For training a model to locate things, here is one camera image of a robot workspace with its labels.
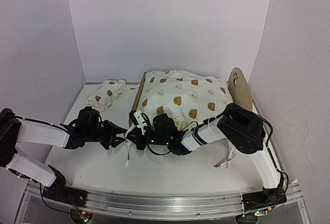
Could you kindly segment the small bear print pillow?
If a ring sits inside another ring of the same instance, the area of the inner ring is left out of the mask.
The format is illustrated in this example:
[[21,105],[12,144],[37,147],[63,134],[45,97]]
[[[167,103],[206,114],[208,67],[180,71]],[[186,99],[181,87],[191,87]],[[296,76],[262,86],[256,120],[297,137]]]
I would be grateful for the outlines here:
[[104,112],[115,102],[119,95],[125,92],[125,89],[126,81],[122,79],[118,81],[106,80],[85,98],[84,103]]

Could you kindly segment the large bear print cushion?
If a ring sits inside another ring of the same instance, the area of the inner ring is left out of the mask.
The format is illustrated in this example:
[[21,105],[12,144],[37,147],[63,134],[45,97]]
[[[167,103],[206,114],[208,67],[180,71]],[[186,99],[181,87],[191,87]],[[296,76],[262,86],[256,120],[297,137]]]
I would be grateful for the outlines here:
[[233,103],[225,80],[183,70],[152,71],[141,87],[124,136],[128,149],[132,143],[138,150],[157,145],[187,155],[215,141],[230,141],[218,126],[219,115]]

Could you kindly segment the wooden pet bed frame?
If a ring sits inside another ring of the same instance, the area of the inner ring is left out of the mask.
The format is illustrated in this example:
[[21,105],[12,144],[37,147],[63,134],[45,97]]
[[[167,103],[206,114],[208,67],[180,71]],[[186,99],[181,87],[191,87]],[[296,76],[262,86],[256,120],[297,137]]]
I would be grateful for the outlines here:
[[150,71],[141,79],[132,110],[140,110],[150,120],[167,114],[182,130],[193,121],[215,117],[230,103],[253,109],[250,87],[239,68],[233,68],[228,79],[184,70]]

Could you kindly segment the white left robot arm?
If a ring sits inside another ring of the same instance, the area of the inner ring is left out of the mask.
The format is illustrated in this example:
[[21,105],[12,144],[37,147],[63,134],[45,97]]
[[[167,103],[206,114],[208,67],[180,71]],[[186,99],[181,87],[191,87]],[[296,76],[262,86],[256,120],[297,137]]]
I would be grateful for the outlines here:
[[48,199],[64,202],[80,198],[85,195],[83,190],[67,187],[66,178],[58,169],[33,158],[25,149],[43,146],[75,150],[95,142],[108,150],[124,141],[125,132],[126,129],[103,120],[92,107],[81,109],[76,119],[60,125],[21,117],[4,108],[1,111],[1,167],[39,183],[43,187],[42,196]]

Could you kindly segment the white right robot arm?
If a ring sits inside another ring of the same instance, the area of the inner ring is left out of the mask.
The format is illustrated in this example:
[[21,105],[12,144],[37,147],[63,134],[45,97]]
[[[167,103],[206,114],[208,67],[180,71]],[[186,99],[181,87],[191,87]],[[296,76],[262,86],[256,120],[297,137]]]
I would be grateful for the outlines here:
[[279,169],[269,147],[271,135],[266,134],[264,126],[270,123],[258,114],[230,103],[216,117],[207,118],[194,127],[187,125],[182,130],[165,113],[158,114],[153,120],[140,111],[132,111],[129,115],[132,124],[124,137],[138,150],[158,145],[166,146],[169,153],[187,155],[225,139],[236,151],[247,155],[254,163],[263,187],[262,191],[243,196],[246,210],[277,206],[286,201],[289,177]]

